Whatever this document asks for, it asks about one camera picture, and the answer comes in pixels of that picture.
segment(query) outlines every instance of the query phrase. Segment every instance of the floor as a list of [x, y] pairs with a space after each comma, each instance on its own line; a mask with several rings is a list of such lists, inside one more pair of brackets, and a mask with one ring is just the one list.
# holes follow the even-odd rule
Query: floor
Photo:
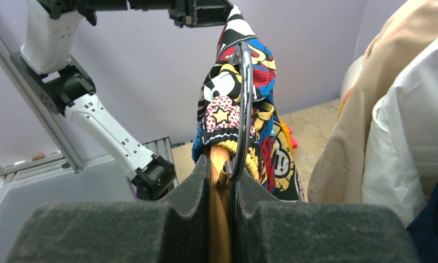
[[[337, 120], [339, 105], [340, 101], [335, 100], [281, 116], [285, 124], [293, 129], [293, 138], [298, 142], [293, 158], [305, 193], [314, 164], [322, 154]], [[193, 170], [191, 150], [191, 143], [172, 149], [179, 182], [182, 182]]]

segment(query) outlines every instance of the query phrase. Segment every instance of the beige jacket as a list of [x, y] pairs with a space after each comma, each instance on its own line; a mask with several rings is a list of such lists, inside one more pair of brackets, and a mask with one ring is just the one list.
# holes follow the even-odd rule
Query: beige jacket
[[368, 46], [363, 69], [308, 186], [308, 200], [361, 202], [364, 153], [374, 104], [396, 76], [438, 38], [438, 0], [409, 0]]

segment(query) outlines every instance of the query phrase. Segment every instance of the white cloth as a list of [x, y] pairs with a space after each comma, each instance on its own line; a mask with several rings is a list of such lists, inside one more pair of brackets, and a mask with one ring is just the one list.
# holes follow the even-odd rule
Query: white cloth
[[386, 205], [408, 225], [426, 204], [424, 179], [438, 179], [438, 38], [373, 109], [362, 202]]

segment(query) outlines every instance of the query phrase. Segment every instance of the pink object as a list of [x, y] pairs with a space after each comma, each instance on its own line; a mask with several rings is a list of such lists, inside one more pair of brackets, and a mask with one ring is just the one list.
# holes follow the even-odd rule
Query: pink object
[[297, 143], [297, 141], [295, 141], [295, 140], [293, 139], [293, 137], [292, 137], [292, 147], [293, 147], [293, 149], [298, 148], [298, 143]]
[[[290, 127], [288, 127], [288, 129], [289, 129], [289, 131], [290, 131], [290, 134], [293, 134], [293, 129], [290, 128]], [[291, 136], [291, 138], [292, 138], [292, 147], [293, 147], [293, 149], [298, 148], [298, 142], [297, 142], [296, 140], [293, 139], [293, 136]]]

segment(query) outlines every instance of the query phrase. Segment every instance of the yellow star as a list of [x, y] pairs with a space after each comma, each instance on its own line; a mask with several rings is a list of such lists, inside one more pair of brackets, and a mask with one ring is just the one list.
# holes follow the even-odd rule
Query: yellow star
[[214, 119], [216, 119], [216, 123], [219, 124], [223, 121], [227, 121], [229, 118], [229, 111], [223, 111], [221, 108], [218, 108], [215, 113], [212, 114]]

